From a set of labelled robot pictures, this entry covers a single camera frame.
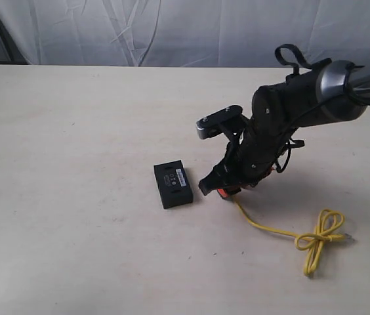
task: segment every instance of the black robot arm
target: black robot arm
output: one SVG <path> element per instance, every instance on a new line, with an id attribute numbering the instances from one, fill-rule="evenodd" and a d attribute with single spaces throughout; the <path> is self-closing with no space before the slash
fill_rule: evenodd
<path id="1" fill-rule="evenodd" d="M 292 51 L 298 63 L 286 61 L 282 49 Z M 292 66 L 293 73 L 285 82 L 255 92 L 250 119 L 233 105 L 197 122 L 200 138 L 224 133 L 229 140 L 223 159 L 199 182 L 204 195 L 212 190 L 235 194 L 273 170 L 282 173 L 291 150 L 304 146 L 303 140 L 292 138 L 298 128 L 354 120 L 370 106 L 370 66 L 329 58 L 309 64 L 291 44 L 278 47 L 276 58 Z M 310 71 L 300 74 L 299 65 Z M 287 159 L 280 165 L 283 154 Z"/>

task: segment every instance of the white curtain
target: white curtain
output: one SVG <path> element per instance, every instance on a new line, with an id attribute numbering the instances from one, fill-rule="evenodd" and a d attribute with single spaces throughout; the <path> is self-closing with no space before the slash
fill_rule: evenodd
<path id="1" fill-rule="evenodd" d="M 0 0 L 0 17 L 32 64 L 279 66 L 283 43 L 370 60 L 370 0 Z"/>

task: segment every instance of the white table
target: white table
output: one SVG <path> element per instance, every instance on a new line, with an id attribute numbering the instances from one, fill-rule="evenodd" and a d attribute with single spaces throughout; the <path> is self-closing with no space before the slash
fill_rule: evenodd
<path id="1" fill-rule="evenodd" d="M 249 226 L 197 182 L 226 138 L 194 124 L 286 69 L 0 66 L 0 314 L 370 315 L 370 108 L 297 132 L 284 174 L 243 204 L 309 232 L 324 207 L 352 245 L 313 280 L 293 241 Z M 181 159 L 195 202 L 163 210 L 153 165 Z"/>

